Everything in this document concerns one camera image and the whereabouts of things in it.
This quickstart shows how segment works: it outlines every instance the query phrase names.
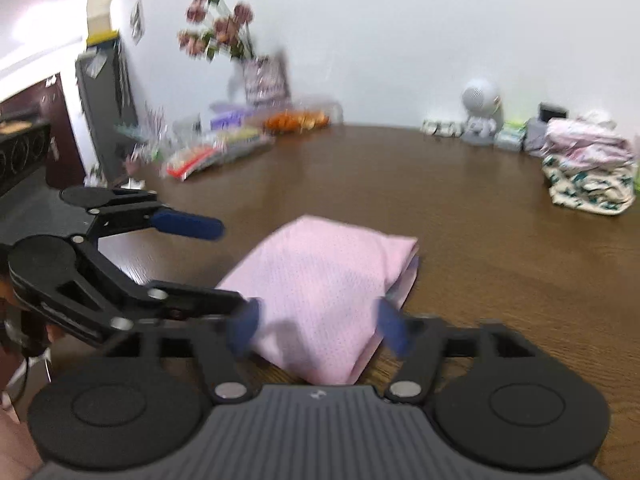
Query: wall picture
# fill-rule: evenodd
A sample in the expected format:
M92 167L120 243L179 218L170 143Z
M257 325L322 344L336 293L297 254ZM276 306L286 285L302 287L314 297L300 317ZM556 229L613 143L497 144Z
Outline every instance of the wall picture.
M137 0L136 5L133 7L131 11L131 37L135 44L142 39L142 36L145 35L145 20L142 14L142 0Z

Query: folded clothes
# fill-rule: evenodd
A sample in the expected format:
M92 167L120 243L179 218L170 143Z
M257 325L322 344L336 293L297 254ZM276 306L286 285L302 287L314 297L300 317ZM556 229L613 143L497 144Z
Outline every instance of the folded clothes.
M554 204L601 215L619 215L633 204L636 164L612 170L567 171L569 163L558 155L543 161L542 171L551 182L549 195Z
M581 121L552 120L546 129L544 152L562 155L563 171L619 168L635 159L630 140L621 134Z
M597 124L552 120L543 151L542 171L554 204L618 215L634 202L638 166L626 137Z
M313 384L353 384L380 344L377 300L402 307L417 249L415 238L303 216L218 286L262 300L258 354Z

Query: plastic bag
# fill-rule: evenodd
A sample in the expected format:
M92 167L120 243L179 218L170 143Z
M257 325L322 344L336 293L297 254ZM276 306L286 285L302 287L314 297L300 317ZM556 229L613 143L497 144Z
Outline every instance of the plastic bag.
M196 171L209 166L227 164L248 155L258 148L270 146L273 138L256 128L240 128L212 134L198 139L194 146L173 154L162 167L162 172L178 180L186 180Z
M138 126L121 124L116 126L116 131L138 143L138 158L145 162L165 160L193 143L193 135L168 128L162 108L153 110L146 103L145 114Z

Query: black circular pad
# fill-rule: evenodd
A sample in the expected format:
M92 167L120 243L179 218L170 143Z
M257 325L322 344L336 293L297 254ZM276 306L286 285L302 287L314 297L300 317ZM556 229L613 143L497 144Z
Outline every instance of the black circular pad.
M9 253L8 261L11 272L28 282L62 284L76 272L76 252L68 242L55 236L20 240Z
M29 408L44 460L84 470L154 462L187 442L202 418L200 395L151 361L95 358L46 386Z
M69 205L92 209L109 203L113 199L113 191L105 187L73 186L63 189L60 198Z
M461 452L514 471L591 461L609 430L600 392L547 357L478 363L436 396L434 414Z

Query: light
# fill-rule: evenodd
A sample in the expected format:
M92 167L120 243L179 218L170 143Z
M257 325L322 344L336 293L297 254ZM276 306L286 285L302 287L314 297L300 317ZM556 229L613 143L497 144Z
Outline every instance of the light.
M45 49L81 37L85 31L86 0L59 0L27 10L12 36L24 45Z

